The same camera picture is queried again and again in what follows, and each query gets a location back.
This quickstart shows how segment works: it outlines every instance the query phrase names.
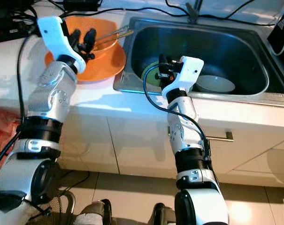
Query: red bag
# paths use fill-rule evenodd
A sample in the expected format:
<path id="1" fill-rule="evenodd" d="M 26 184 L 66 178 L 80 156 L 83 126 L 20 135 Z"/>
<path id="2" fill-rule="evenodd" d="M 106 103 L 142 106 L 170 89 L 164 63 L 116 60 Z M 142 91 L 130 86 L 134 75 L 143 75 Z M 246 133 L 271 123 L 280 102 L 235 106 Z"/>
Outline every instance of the red bag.
<path id="1" fill-rule="evenodd" d="M 18 121 L 19 119 L 17 115 L 0 109 L 0 152 L 9 142 L 9 140 L 15 135 L 16 128 L 19 125 Z M 10 153 L 12 148 L 13 146 L 10 147 L 7 153 Z M 1 160 L 0 167 L 5 161 L 5 158 L 6 156 L 4 156 L 4 158 Z"/>

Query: white cabinet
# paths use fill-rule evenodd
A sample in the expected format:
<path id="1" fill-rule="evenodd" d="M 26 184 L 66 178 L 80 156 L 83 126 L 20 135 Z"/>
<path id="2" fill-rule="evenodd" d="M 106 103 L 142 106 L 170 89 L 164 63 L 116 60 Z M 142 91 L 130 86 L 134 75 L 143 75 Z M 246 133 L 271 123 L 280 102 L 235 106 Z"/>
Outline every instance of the white cabinet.
<path id="1" fill-rule="evenodd" d="M 108 118 L 121 174 L 175 178 L 175 159 L 164 121 Z"/>
<path id="2" fill-rule="evenodd" d="M 70 112 L 61 134 L 64 169 L 118 173 L 106 117 Z"/>
<path id="3" fill-rule="evenodd" d="M 284 150 L 270 149 L 236 170 L 284 175 Z"/>
<path id="4" fill-rule="evenodd" d="M 259 181 L 259 185 L 284 187 L 284 150 L 269 149 L 237 167 L 230 174 L 238 175 L 240 183 L 257 179 L 252 184 Z"/>
<path id="5" fill-rule="evenodd" d="M 223 183 L 284 187 L 284 174 L 232 170 L 217 176 Z"/>
<path id="6" fill-rule="evenodd" d="M 212 161 L 217 173 L 227 173 L 284 140 L 284 129 L 228 123 L 226 128 L 205 127 L 207 136 L 225 137 L 232 132 L 233 142 L 210 141 Z"/>
<path id="7" fill-rule="evenodd" d="M 110 117 L 108 123 L 121 174 L 176 177 L 167 121 Z M 204 130 L 207 136 L 223 139 L 226 132 L 233 134 L 233 142 L 210 141 L 213 167 L 222 175 L 221 181 L 226 181 L 224 177 L 245 162 L 284 141 L 284 128 L 281 127 L 233 122 L 219 124 L 224 127 L 204 127 Z"/>

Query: kitchen counter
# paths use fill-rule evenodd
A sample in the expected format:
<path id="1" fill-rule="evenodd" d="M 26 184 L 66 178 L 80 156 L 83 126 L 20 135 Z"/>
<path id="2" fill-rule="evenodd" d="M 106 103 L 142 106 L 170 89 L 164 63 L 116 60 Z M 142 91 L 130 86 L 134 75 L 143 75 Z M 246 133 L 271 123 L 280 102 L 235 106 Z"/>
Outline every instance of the kitchen counter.
<path id="1" fill-rule="evenodd" d="M 35 8 L 39 16 L 61 14 L 59 10 L 56 10 L 47 2 L 40 2 Z M 95 17 L 114 21 L 120 27 L 128 24 L 130 18 L 133 16 L 176 20 L 179 22 L 186 21 L 186 18 L 174 18 L 145 11 L 116 11 L 103 13 Z M 270 33 L 269 27 L 257 27 L 209 19 L 200 19 L 199 23 L 252 29 L 259 33 L 265 43 L 266 37 Z M 22 40 L 19 39 L 0 43 L 0 107 L 10 108 L 14 111 L 18 110 L 15 70 L 17 53 L 21 42 Z M 25 102 L 36 87 L 37 77 L 45 69 L 44 62 L 41 59 L 44 58 L 46 51 L 41 39 L 36 37 L 33 37 L 25 47 L 21 62 L 21 78 Z M 166 120 L 166 113 L 155 109 L 143 94 L 116 91 L 113 89 L 113 82 L 114 78 L 112 77 L 101 82 L 79 83 L 71 99 L 71 111 L 108 117 Z M 163 107 L 168 105 L 167 101 L 161 96 L 153 98 Z M 219 123 L 228 121 L 284 127 L 284 107 L 208 99 L 193 99 L 193 102 L 199 114 L 200 123 L 204 126 L 218 126 Z"/>

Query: stainless steel sink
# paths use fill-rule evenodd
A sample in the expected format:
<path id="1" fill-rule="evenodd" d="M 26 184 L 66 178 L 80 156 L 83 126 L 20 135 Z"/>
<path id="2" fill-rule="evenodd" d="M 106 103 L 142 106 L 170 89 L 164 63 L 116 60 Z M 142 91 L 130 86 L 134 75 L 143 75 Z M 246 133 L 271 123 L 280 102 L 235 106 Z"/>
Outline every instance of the stainless steel sink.
<path id="1" fill-rule="evenodd" d="M 200 75 L 216 75 L 232 81 L 230 94 L 210 94 L 193 87 L 189 96 L 226 101 L 284 106 L 284 83 L 259 36 L 250 30 L 188 25 L 134 17 L 135 33 L 125 39 L 127 62 L 123 74 L 115 78 L 116 90 L 143 92 L 142 72 L 159 54 L 175 60 L 191 56 L 204 60 Z M 149 92 L 161 88 L 148 84 Z"/>

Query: tiled floor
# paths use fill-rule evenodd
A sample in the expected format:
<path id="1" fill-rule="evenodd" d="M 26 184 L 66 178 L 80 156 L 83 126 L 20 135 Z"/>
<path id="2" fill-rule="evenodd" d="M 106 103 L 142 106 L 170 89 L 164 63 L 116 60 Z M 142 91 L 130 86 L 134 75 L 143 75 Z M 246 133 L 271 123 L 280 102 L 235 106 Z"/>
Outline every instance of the tiled floor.
<path id="1" fill-rule="evenodd" d="M 68 187 L 86 177 L 72 172 L 64 178 Z M 284 188 L 221 184 L 230 212 L 230 225 L 284 225 Z M 89 179 L 71 189 L 76 197 L 75 214 L 92 201 L 107 198 L 118 224 L 146 224 L 156 203 L 173 207 L 177 192 L 170 179 L 91 173 Z"/>

